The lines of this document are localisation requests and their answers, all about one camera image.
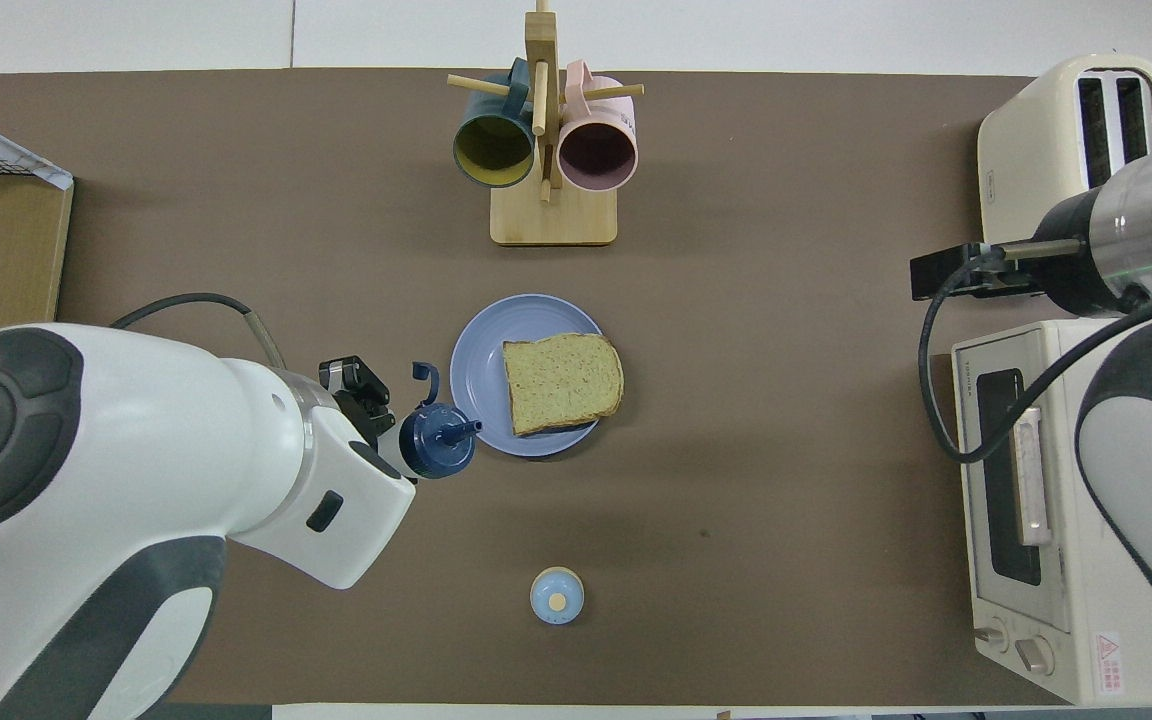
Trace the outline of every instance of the pink mug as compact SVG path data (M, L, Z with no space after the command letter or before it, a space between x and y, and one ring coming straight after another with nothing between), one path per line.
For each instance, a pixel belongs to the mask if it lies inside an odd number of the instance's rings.
M639 167L634 100L630 97L585 100L585 91L620 86L616 79L590 74L585 60L567 66L567 105L558 131L558 168L573 185L591 191L616 190Z

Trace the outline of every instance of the oven door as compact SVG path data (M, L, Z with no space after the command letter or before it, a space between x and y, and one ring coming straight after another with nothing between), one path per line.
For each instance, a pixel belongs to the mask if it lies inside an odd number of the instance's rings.
M1040 335L1032 329L958 350L965 370L958 376L958 414L967 447L979 446L980 429L996 427L1025 382L1046 367ZM1058 469L1055 454L1043 447L1058 440L1044 432L1046 401L1041 397L1037 414L1030 411L1016 424L1005 447L968 467L970 552L975 592L983 600L1069 632L1060 517L1048 511L1056 507Z

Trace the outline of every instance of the black cable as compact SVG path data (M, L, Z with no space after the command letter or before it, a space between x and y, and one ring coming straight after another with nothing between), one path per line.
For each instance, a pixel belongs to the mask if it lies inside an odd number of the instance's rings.
M945 285L932 297L932 304L927 306L927 316L923 318L923 332L918 338L918 385L923 393L923 407L927 410L927 418L932 424L932 434L935 435L935 441L941 446L941 450L945 450L946 455L964 465L969 464L969 462L987 457L993 450L998 450L998 447L1001 447L1011 433L1011 425L1016 424L1020 416L1038 400L1038 396L1076 361L1082 361L1087 353L1096 350L1097 347L1100 347L1112 338L1119 336L1119 334L1123 334L1139 324L1152 320L1152 305L1146 305L1135 311L1135 313L1116 319L1114 323L1105 325L1105 327L1092 333L1087 340L1079 342L1073 350L1066 353L1066 355L1061 355L1055 363L1043 370L1043 373L1033 382L1029 384L1029 387L1024 392L1021 392L1020 397L1016 397L1016 401L1011 402L1011 407L1007 409L1007 414L1002 416L995 429L990 430L988 435L982 429L979 447L971 452L960 452L957 445L954 442L954 438L950 438L950 432L945 426L945 419L941 418L941 409L937 406L937 395L932 391L932 364L929 361L932 324L937 321L937 311L941 309L941 304L943 304L946 297L950 296L950 293L955 290L968 273L982 268L983 265L986 265L991 260L1001 260L1002 258L1005 258L1005 251L995 247L995 249L991 249L983 255L975 256L973 259L964 263L961 268L955 270L954 274L950 274L946 279Z
M183 295L173 295L172 297L150 302L150 304L132 310L131 313L123 314L122 318L114 320L114 323L109 324L109 327L120 331L127 328L127 325L157 313L159 310L166 310L168 306L184 305L187 302L215 302L219 305L233 306L234 310L238 310L242 314L250 314L252 311L250 306L243 305L242 302L237 302L228 295L220 295L220 293L214 291L187 291Z

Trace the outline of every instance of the blue plate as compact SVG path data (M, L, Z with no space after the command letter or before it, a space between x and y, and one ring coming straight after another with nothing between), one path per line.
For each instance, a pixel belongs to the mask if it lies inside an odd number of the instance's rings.
M598 325L566 300L515 295L485 306L461 331L452 350L452 400L471 420L483 420L480 441L521 457L553 455L576 445L598 420L576 429L520 437L513 434L509 386L500 343L538 341L558 333L599 333Z

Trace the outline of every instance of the mug rack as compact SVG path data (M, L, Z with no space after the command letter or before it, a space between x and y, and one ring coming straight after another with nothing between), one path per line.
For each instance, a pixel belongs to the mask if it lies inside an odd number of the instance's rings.
M522 182L493 188L490 229L498 245L607 245L616 240L616 191L594 192L564 183L558 168L558 129L562 122L559 91L558 15L550 0L536 0L526 14L524 40L531 71L531 131L536 161ZM508 88L462 76L447 76L448 85L491 94ZM645 94L643 85L589 90L586 100Z

